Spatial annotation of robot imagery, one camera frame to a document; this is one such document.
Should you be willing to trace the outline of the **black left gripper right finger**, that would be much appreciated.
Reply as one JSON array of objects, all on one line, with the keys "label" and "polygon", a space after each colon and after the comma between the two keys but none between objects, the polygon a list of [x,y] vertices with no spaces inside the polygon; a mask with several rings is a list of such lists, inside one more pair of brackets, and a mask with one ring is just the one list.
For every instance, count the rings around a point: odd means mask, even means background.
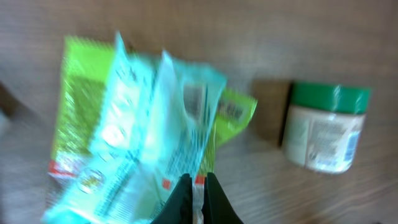
[{"label": "black left gripper right finger", "polygon": [[201,211],[204,224],[243,224],[216,175],[211,172],[205,177],[204,202]]}]

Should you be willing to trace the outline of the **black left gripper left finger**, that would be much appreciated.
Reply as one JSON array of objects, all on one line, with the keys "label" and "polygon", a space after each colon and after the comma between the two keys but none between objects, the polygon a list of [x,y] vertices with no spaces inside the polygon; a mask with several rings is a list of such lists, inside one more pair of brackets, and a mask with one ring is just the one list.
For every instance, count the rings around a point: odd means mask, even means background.
[{"label": "black left gripper left finger", "polygon": [[193,190],[192,178],[184,174],[152,224],[192,224]]}]

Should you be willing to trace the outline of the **teal translucent packet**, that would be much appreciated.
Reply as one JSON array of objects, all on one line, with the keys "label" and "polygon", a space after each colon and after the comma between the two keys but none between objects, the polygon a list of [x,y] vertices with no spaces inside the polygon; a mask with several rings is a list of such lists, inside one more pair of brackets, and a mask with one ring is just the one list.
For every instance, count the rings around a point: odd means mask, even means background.
[{"label": "teal translucent packet", "polygon": [[120,35],[104,86],[91,157],[59,188],[44,223],[151,223],[179,178],[195,178],[224,75],[204,63],[128,53]]}]

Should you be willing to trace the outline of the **green lid jar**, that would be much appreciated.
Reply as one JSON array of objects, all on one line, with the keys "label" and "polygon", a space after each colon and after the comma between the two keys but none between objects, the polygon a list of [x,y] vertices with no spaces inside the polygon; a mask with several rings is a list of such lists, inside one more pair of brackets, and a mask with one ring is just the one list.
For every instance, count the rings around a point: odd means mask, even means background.
[{"label": "green lid jar", "polygon": [[352,165],[371,90],[295,82],[282,140],[285,157],[316,172],[341,174]]}]

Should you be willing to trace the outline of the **green snack bag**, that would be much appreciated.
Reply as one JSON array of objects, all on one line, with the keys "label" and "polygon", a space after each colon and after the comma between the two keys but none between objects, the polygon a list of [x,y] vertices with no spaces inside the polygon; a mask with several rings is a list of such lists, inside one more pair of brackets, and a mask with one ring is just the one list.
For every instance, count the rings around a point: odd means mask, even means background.
[{"label": "green snack bag", "polygon": [[[114,57],[109,42],[77,36],[65,38],[60,76],[60,101],[49,175],[67,181],[91,157],[91,136],[100,117],[108,71]],[[195,183],[202,185],[215,169],[218,147],[241,133],[252,120],[257,100],[229,88],[219,101],[211,135]]]}]

